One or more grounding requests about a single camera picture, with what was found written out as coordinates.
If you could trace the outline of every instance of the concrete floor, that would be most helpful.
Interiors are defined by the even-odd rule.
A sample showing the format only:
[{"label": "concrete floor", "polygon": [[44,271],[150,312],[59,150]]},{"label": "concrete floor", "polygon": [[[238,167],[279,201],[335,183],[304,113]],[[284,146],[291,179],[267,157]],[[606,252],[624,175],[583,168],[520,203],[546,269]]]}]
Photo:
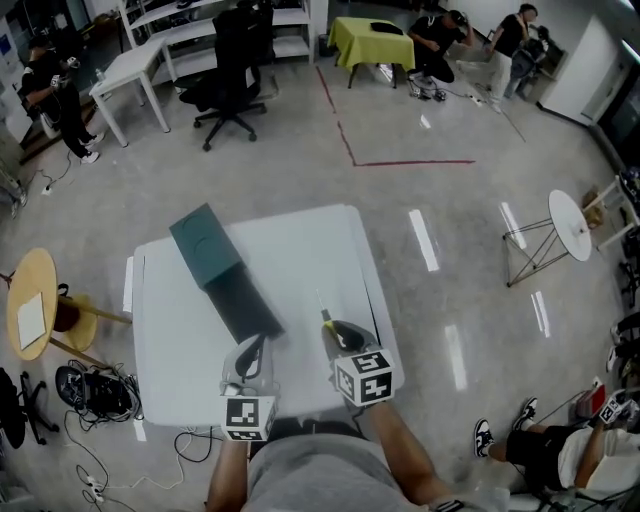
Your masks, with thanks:
[{"label": "concrete floor", "polygon": [[[169,134],[162,133],[148,105],[139,108],[130,91],[116,91],[109,102],[129,147],[121,148],[107,133],[100,159],[80,166],[72,157],[71,169],[50,196],[40,194],[47,180],[36,174],[26,208],[14,221],[8,212],[3,216],[0,269],[10,271],[30,248],[45,247],[72,294],[88,292],[99,307],[120,311],[126,258],[138,245],[168,236],[176,219],[204,202],[224,223],[333,203],[354,205],[376,259],[407,376],[397,407],[448,481],[517,485],[513,468],[474,460],[475,421],[486,416],[502,435],[526,397],[538,396],[545,415],[588,388],[594,376],[604,378],[609,327],[623,316],[623,305],[614,274],[617,247],[604,254],[594,250],[586,263],[565,259],[508,289],[501,205],[509,204],[520,225],[541,220],[551,190],[579,201],[591,186],[606,186],[612,170],[584,129],[519,99],[506,111],[526,142],[504,116],[468,99],[423,103],[409,97],[404,81],[393,90],[375,68],[363,68],[348,91],[347,72],[334,68],[332,59],[320,61],[319,68],[337,113],[315,67],[279,64],[279,97],[268,102],[266,115],[246,117],[258,141],[248,142],[245,132],[231,125],[214,139],[210,153],[201,150],[206,130],[192,126],[195,108],[180,103],[170,87],[157,89]],[[421,126],[422,116],[430,129]],[[473,163],[354,167],[337,121],[359,163],[461,158]],[[97,114],[90,130],[104,127]],[[62,144],[49,149],[24,169],[23,182],[36,169],[59,176],[66,155]],[[438,271],[427,271],[409,221],[414,209],[424,216]],[[596,239],[603,235],[595,233]],[[535,245],[535,237],[526,240]],[[532,302],[538,291],[548,314],[548,337]],[[89,354],[123,362],[135,373],[132,336],[130,328],[100,322]],[[7,339],[3,343],[0,363],[14,382],[26,370],[33,381],[51,384],[68,359],[49,348],[24,362]],[[62,424],[66,407],[51,387],[42,408]],[[565,421],[566,411],[554,419]],[[69,428],[106,463],[111,485],[131,485],[147,475],[168,487],[180,478],[173,450],[177,428],[146,423],[147,442],[136,440],[130,423],[88,434],[75,421]],[[99,467],[64,433],[46,438],[45,447],[30,434],[19,450],[5,443],[8,468],[43,508],[88,510],[75,466],[102,479]],[[206,449],[207,440],[197,439],[189,453],[200,457]],[[202,464],[185,463],[185,481],[173,490],[142,482],[107,495],[138,512],[201,510],[216,454],[214,445]],[[108,503],[103,510],[117,507]]]}]

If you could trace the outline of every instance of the round wooden table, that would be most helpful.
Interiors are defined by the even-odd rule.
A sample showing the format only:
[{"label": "round wooden table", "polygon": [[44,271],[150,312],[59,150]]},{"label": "round wooden table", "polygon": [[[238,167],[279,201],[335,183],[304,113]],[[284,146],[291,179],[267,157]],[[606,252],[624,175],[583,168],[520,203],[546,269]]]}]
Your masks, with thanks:
[{"label": "round wooden table", "polygon": [[[23,350],[20,346],[18,310],[39,293],[42,294],[45,333]],[[64,333],[67,344],[52,337],[59,303],[74,307],[80,312],[78,321]],[[107,365],[104,363],[82,353],[89,348],[95,337],[98,316],[131,324],[131,320],[128,318],[112,315],[92,307],[87,295],[78,295],[75,300],[58,295],[56,266],[46,249],[32,249],[22,258],[11,278],[7,300],[9,341],[21,359],[27,361],[36,359],[44,352],[48,343],[51,343],[78,359],[96,366],[106,367]]]}]

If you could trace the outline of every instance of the round white table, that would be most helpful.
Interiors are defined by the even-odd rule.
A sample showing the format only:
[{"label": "round white table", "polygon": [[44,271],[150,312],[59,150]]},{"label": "round white table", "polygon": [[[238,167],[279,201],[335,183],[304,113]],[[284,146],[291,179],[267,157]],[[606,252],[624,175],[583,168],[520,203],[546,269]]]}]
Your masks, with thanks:
[{"label": "round white table", "polygon": [[[514,235],[518,233],[548,227],[551,228],[551,231],[532,256],[520,247],[517,238],[514,237]],[[554,190],[549,194],[548,219],[529,224],[514,231],[509,231],[502,236],[502,239],[505,243],[510,242],[515,249],[527,258],[527,263],[515,277],[511,278],[509,272],[507,279],[507,286],[509,288],[531,277],[533,274],[537,274],[565,256],[570,255],[578,261],[587,261],[591,255],[591,233],[589,232],[589,226],[582,214],[582,210],[568,194],[561,190]],[[545,258],[558,239],[564,246],[564,251],[558,256],[545,261]]]}]

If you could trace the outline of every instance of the green tablecloth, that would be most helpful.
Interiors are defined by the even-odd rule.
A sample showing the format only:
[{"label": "green tablecloth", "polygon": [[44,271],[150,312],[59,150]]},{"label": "green tablecloth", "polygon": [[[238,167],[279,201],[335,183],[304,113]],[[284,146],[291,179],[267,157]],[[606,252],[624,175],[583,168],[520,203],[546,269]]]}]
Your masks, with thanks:
[{"label": "green tablecloth", "polygon": [[406,35],[385,34],[371,29],[371,23],[392,23],[366,18],[336,18],[329,45],[340,50],[338,64],[349,70],[356,64],[401,64],[409,71],[416,67],[413,41]]}]

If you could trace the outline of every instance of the black office chair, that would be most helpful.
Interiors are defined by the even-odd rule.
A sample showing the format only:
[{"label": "black office chair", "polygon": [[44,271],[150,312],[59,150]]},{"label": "black office chair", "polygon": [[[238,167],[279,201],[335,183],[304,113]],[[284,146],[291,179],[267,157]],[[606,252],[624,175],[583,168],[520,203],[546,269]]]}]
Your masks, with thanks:
[{"label": "black office chair", "polygon": [[[202,121],[218,121],[207,136],[202,149],[211,149],[211,139],[227,122],[233,121],[249,132],[249,140],[258,137],[255,130],[238,114],[257,110],[264,114],[264,103],[252,103],[260,94],[260,71],[258,66],[273,62],[273,8],[269,1],[240,2],[238,7],[225,11],[214,20],[216,27],[216,56],[218,67],[207,72],[196,83],[189,79],[176,81],[176,87],[187,90],[180,100],[195,105],[200,112],[215,109],[215,112],[196,117],[193,126],[200,128]],[[247,84],[247,70],[254,82]]]},{"label": "black office chair", "polygon": [[25,423],[29,422],[31,431],[38,444],[47,444],[38,434],[36,422],[40,423],[49,432],[59,432],[60,428],[45,420],[36,409],[36,398],[41,389],[46,388],[44,381],[40,381],[33,392],[29,390],[29,374],[20,374],[21,392],[11,382],[11,378],[0,368],[0,428],[13,448],[20,448],[24,442]]}]

